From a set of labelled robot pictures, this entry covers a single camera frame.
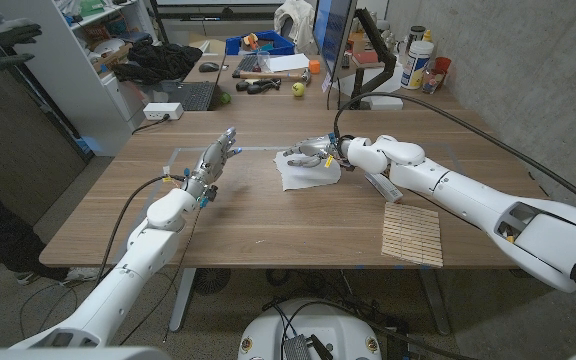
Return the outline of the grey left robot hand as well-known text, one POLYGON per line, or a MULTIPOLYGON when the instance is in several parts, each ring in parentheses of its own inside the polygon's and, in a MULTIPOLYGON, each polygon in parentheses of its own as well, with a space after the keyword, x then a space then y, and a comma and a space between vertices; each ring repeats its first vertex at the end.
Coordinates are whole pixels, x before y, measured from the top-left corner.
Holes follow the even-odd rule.
POLYGON ((227 160, 242 149, 232 145, 236 142, 236 128, 227 129, 219 138, 210 144, 199 156, 198 161, 190 175, 182 182, 181 189, 193 195, 204 204, 213 201, 217 194, 214 182, 222 175, 227 160))

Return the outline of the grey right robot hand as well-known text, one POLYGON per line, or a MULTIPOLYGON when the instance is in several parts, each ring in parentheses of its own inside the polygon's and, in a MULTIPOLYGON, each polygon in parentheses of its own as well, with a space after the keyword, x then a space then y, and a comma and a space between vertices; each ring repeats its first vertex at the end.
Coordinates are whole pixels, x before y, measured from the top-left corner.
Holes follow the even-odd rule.
POLYGON ((340 160, 341 156, 336 147, 337 143, 334 137, 324 135, 312 137, 297 142, 292 147, 282 153, 284 157, 290 157, 295 154, 303 155, 303 158, 291 159, 287 161, 289 166, 313 168, 318 166, 322 160, 340 160))

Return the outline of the person's white-backed gloved hand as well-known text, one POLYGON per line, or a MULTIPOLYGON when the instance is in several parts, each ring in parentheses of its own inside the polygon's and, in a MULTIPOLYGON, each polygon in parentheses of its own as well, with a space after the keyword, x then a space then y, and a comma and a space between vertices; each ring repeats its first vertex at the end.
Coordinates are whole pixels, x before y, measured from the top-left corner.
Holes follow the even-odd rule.
POLYGON ((0 46, 13 47, 17 44, 31 44, 42 34, 41 26, 28 18, 6 20, 0 13, 0 46))

